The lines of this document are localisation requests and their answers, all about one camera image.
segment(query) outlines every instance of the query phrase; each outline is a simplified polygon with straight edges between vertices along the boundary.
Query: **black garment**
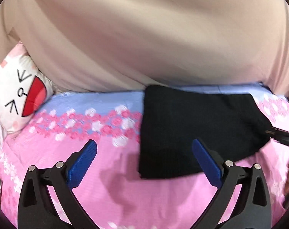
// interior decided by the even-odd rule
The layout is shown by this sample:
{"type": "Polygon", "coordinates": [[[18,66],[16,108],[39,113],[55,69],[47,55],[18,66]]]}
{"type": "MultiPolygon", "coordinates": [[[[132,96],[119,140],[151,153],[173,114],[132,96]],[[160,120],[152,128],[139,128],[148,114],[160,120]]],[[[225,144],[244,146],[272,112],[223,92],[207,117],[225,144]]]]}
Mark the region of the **black garment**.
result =
{"type": "Polygon", "coordinates": [[[140,129],[139,173],[165,179],[201,172],[192,153],[200,138],[223,159],[255,154],[272,127],[251,95],[208,95],[163,86],[146,88],[140,129]]]}

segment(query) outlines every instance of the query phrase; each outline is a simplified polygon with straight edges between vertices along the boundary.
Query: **blue gripper pad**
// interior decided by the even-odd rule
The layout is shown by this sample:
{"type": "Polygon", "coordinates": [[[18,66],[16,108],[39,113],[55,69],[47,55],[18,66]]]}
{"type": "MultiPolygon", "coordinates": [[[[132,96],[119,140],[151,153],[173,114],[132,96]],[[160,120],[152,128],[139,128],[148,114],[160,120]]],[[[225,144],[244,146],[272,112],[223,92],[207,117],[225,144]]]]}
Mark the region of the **blue gripper pad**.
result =
{"type": "Polygon", "coordinates": [[[214,187],[221,188],[223,171],[198,139],[192,142],[192,152],[210,184],[214,187]]]}
{"type": "Polygon", "coordinates": [[[67,185],[70,190],[80,185],[88,168],[97,155],[97,143],[93,140],[87,142],[80,156],[67,172],[67,185]]]}

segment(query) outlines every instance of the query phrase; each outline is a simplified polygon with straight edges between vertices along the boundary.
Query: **smiley face pillow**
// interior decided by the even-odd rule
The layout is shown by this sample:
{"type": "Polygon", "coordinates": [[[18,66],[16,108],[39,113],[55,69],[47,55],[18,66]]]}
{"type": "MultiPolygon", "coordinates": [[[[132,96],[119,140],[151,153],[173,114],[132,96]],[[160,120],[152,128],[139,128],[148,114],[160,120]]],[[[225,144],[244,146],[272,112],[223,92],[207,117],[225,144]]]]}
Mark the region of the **smiley face pillow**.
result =
{"type": "Polygon", "coordinates": [[[0,123],[8,134],[23,129],[53,90],[19,42],[0,65],[0,123]]]}

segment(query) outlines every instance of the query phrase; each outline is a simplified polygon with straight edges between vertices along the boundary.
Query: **folded clothing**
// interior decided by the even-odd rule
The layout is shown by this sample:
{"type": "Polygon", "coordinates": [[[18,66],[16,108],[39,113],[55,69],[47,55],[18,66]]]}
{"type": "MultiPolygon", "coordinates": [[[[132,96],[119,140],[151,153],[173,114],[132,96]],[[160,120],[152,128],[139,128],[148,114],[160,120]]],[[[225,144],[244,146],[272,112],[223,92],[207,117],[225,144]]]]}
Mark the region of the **folded clothing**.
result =
{"type": "Polygon", "coordinates": [[[148,86],[140,129],[138,172],[144,179],[166,179],[201,172],[192,140],[238,161],[259,151],[272,124],[251,95],[199,94],[148,86]]]}

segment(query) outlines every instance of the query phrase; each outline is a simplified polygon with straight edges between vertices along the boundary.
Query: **red mouth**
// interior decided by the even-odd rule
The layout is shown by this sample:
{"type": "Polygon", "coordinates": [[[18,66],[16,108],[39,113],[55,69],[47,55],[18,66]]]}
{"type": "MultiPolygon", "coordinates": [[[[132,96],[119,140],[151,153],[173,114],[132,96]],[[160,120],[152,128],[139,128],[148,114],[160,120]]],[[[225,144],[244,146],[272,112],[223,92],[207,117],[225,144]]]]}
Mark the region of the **red mouth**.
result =
{"type": "Polygon", "coordinates": [[[43,81],[35,76],[23,107],[22,117],[33,114],[42,105],[46,96],[47,90],[43,81]]]}

